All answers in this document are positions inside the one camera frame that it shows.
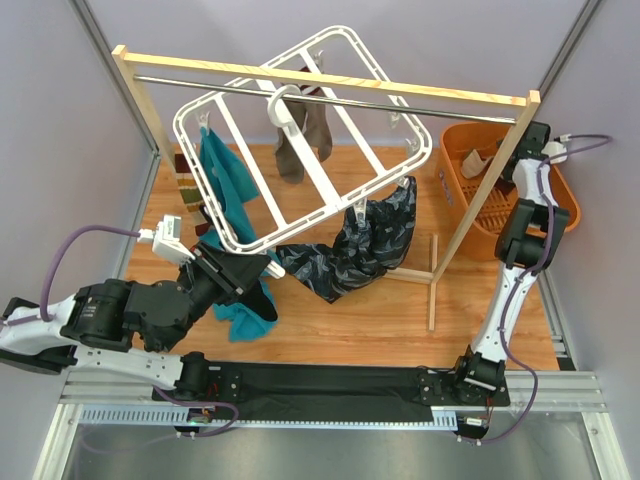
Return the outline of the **white plastic clip hanger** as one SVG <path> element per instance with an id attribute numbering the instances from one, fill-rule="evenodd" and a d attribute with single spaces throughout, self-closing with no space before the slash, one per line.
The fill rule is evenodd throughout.
<path id="1" fill-rule="evenodd" d="M 346 107 L 350 103 L 346 100 L 338 99 L 331 88 L 322 87 L 321 91 L 324 94 L 323 99 L 336 110 L 339 119 L 344 123 L 375 173 L 373 179 L 357 186 L 354 190 L 344 195 L 338 193 L 334 184 L 321 166 L 321 162 L 315 153 L 312 152 L 312 147 L 304 137 L 302 130 L 297 127 L 289 110 L 285 106 L 285 101 L 293 101 L 298 95 L 298 86 L 301 83 L 300 80 L 294 80 L 283 87 L 276 87 L 275 83 L 271 80 L 253 78 L 247 74 L 242 74 L 238 79 L 225 85 L 210 86 L 207 94 L 182 106 L 174 117 L 174 134 L 187 159 L 190 170 L 195 177 L 196 184 L 205 202 L 206 211 L 212 217 L 213 226 L 220 236 L 224 249 L 231 253 L 252 255 L 263 254 L 273 250 L 277 245 L 293 236 L 351 207 L 358 200 L 364 197 L 368 198 L 370 195 L 393 183 L 400 185 L 414 170 L 424 165 L 431 156 L 433 148 L 432 137 L 418 119 L 417 111 L 410 108 L 403 97 L 397 94 L 391 94 L 389 96 L 390 103 L 388 105 L 383 104 L 381 108 L 383 110 L 389 110 L 392 114 L 406 122 L 410 130 L 415 134 L 415 138 L 409 142 L 408 158 L 399 163 L 399 165 L 387 169 L 382 165 L 379 158 L 347 113 Z M 284 134 L 293 146 L 304 167 L 305 173 L 310 177 L 312 184 L 320 194 L 323 201 L 321 207 L 292 222 L 285 220 L 272 191 L 264 179 L 260 167 L 251 154 L 247 143 L 224 102 L 224 95 L 227 93 L 255 94 L 267 100 L 267 115 L 271 123 L 284 131 Z M 264 199 L 276 224 L 276 230 L 273 233 L 262 236 L 251 243 L 239 242 L 232 226 L 224 218 L 221 205 L 206 178 L 204 167 L 201 165 L 195 147 L 190 142 L 187 134 L 186 122 L 189 119 L 197 119 L 201 128 L 209 128 L 209 112 L 206 108 L 211 105 L 217 106 L 220 110 L 236 145 L 240 149 L 244 164 L 252 177 L 254 185 L 257 187 L 261 198 Z"/>

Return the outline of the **beige maroon-cuffed sock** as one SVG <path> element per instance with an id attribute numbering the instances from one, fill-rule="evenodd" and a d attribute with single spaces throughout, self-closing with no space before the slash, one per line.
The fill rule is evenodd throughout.
<path id="1" fill-rule="evenodd" d="M 303 135 L 309 145 L 317 150 L 320 162 L 326 161 L 333 149 L 333 138 L 323 103 L 304 103 L 306 120 Z"/>
<path id="2" fill-rule="evenodd" d="M 294 101 L 285 101 L 285 105 L 297 127 L 302 129 L 306 120 L 306 107 Z M 283 130 L 278 131 L 274 155 L 279 175 L 285 182 L 299 184 L 303 181 L 304 167 Z"/>

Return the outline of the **white hanger clip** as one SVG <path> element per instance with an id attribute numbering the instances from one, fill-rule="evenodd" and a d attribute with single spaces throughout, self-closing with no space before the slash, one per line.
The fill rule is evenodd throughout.
<path id="1" fill-rule="evenodd" d="M 281 279 L 286 275 L 285 269 L 278 263 L 271 261 L 264 269 L 263 276 L 270 276 L 272 278 Z"/>

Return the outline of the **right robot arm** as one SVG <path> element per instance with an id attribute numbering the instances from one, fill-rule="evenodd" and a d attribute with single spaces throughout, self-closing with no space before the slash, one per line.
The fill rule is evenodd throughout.
<path id="1" fill-rule="evenodd" d="M 489 310 L 454 367 L 452 391 L 464 403 L 484 402 L 506 386 L 506 363 L 514 358 L 509 344 L 520 310 L 570 220 L 552 193 L 550 135 L 549 125 L 531 123 L 503 171 L 518 198 L 496 242 L 500 264 Z"/>

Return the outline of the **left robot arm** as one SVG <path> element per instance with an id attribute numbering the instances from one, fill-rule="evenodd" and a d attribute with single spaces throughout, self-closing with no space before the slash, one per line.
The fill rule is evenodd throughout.
<path id="1" fill-rule="evenodd" d="M 203 242 L 176 280 L 153 284 L 108 279 L 42 307 L 19 297 L 1 316 L 1 361 L 57 375 L 67 368 L 104 370 L 150 383 L 183 401 L 205 401 L 216 387 L 201 352 L 172 349 L 215 304 L 275 309 L 259 288 L 267 255 L 239 255 Z"/>

